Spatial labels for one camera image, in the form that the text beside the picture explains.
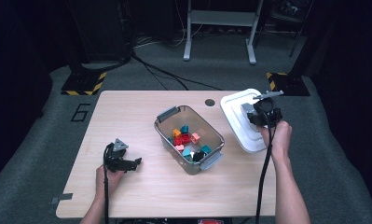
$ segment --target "yellow black hazard tape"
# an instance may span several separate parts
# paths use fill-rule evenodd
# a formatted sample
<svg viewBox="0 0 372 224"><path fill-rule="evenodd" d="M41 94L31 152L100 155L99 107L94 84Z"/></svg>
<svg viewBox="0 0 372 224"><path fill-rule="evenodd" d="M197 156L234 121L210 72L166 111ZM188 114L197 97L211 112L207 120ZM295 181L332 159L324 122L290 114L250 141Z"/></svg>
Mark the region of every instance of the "yellow black hazard tape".
<svg viewBox="0 0 372 224"><path fill-rule="evenodd" d="M279 91L278 86L274 81L275 76L287 76L287 73L267 73L267 78L271 91Z"/></svg>
<svg viewBox="0 0 372 224"><path fill-rule="evenodd" d="M95 95L98 93L99 89L101 88L104 78L106 77L107 73L102 73L99 75L96 84L92 86L89 90L62 90L61 94L63 95Z"/></svg>

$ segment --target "metal stand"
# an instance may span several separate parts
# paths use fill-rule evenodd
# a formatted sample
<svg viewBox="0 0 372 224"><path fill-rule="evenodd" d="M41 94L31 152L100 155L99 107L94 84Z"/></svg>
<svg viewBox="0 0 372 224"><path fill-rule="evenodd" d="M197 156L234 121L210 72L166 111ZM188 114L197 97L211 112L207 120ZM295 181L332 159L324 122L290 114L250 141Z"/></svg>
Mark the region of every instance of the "metal stand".
<svg viewBox="0 0 372 224"><path fill-rule="evenodd" d="M227 12L227 11L204 11L192 10L191 0L188 0L187 12L187 34L184 61L189 61L191 52L191 24L210 24L210 25L231 25L252 27L250 37L246 39L246 48L249 54L250 64L256 64L255 51L253 49L253 39L255 29L260 17L261 7L264 0L259 0L256 12Z"/></svg>

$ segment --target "plastic container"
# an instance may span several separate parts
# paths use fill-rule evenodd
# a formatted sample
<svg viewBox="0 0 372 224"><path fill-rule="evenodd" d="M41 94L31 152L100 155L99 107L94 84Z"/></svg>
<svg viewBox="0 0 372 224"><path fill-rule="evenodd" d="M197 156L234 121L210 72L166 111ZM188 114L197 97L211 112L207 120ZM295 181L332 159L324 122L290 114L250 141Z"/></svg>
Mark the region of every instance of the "plastic container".
<svg viewBox="0 0 372 224"><path fill-rule="evenodd" d="M221 99L220 105L224 114L235 133L241 147L250 153L258 152L266 148L261 133L258 132L255 125L242 113L243 104L255 104L258 100L254 97L261 95L255 89L230 94Z"/></svg>
<svg viewBox="0 0 372 224"><path fill-rule="evenodd" d="M200 161L190 161L171 143L174 129L188 126L188 133L197 133L200 140L197 144L185 144L193 152L203 146L209 146L211 152ZM163 146L172 154L177 162L189 175L196 175L201 170L207 170L218 162L223 154L224 138L205 119L187 105L174 106L157 116L154 127L159 133Z"/></svg>

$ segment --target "blue block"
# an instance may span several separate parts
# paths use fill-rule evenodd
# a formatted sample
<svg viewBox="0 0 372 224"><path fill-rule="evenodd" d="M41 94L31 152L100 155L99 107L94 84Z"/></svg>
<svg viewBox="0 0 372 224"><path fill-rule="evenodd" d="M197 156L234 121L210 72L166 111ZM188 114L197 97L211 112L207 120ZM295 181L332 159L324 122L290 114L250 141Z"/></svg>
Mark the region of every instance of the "blue block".
<svg viewBox="0 0 372 224"><path fill-rule="evenodd" d="M173 145L173 139L172 138L168 138L168 141Z"/></svg>
<svg viewBox="0 0 372 224"><path fill-rule="evenodd" d="M209 154L212 150L210 149L209 146L205 145L200 148L201 151L204 151L206 154Z"/></svg>
<svg viewBox="0 0 372 224"><path fill-rule="evenodd" d="M184 150L183 150L183 156L186 157L186 156L191 156L191 150L189 150L188 147L186 147Z"/></svg>
<svg viewBox="0 0 372 224"><path fill-rule="evenodd" d="M180 132L181 132L181 133L188 133L188 125L183 126L183 127L180 129Z"/></svg>

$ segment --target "forearm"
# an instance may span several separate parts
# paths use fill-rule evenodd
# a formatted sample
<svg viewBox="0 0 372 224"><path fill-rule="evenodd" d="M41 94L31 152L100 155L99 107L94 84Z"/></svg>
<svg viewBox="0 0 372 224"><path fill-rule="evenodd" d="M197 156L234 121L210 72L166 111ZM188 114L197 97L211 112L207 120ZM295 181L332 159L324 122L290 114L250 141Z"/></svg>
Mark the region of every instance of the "forearm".
<svg viewBox="0 0 372 224"><path fill-rule="evenodd" d="M104 198L95 197L88 210L87 214L83 217L80 224L84 223L101 223L104 210Z"/></svg>
<svg viewBox="0 0 372 224"><path fill-rule="evenodd" d="M272 157L276 170L276 223L308 224L310 217L288 157Z"/></svg>

